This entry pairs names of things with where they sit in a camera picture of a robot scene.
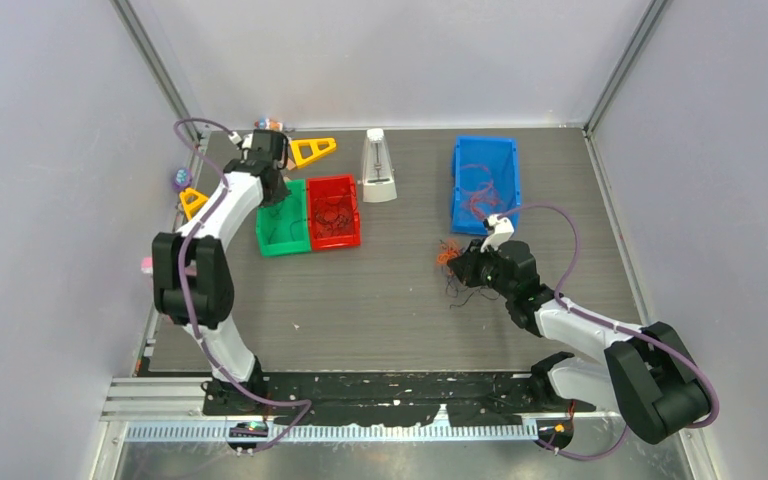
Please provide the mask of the red plastic bin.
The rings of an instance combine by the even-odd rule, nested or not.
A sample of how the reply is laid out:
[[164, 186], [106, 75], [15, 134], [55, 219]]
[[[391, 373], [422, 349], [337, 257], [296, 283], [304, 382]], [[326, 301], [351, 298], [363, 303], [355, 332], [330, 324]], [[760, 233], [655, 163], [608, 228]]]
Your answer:
[[356, 182], [351, 174], [306, 180], [308, 228], [313, 251], [361, 245]]

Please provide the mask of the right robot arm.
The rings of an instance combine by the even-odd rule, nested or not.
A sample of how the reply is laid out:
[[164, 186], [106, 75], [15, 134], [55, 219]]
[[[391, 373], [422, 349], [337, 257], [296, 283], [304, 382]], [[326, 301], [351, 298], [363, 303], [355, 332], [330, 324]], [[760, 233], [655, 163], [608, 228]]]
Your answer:
[[716, 418], [714, 389], [672, 326], [625, 323], [577, 305], [540, 279], [526, 243], [493, 249], [474, 240], [446, 266], [462, 285], [496, 292], [519, 328], [585, 354], [538, 366], [530, 392], [540, 408], [581, 400], [620, 414], [650, 444]]

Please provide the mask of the green plastic bin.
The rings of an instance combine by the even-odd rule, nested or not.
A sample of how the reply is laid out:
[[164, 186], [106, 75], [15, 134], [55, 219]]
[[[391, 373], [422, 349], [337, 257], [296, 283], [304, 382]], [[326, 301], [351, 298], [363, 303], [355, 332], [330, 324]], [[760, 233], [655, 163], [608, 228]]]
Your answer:
[[312, 251], [308, 228], [307, 183], [286, 183], [290, 195], [280, 204], [257, 211], [256, 236], [264, 257], [303, 254]]

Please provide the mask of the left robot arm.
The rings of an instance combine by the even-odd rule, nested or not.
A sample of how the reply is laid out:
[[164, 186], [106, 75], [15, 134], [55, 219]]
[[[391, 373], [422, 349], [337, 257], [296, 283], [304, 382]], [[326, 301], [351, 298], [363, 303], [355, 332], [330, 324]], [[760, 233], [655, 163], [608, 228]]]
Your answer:
[[283, 175], [289, 139], [268, 129], [230, 137], [240, 155], [216, 170], [219, 183], [205, 205], [179, 229], [152, 241], [153, 301], [197, 343], [214, 380], [229, 388], [230, 403], [253, 414], [265, 405], [267, 389], [258, 380], [259, 360], [232, 318], [235, 286], [226, 251], [252, 212], [289, 196]]

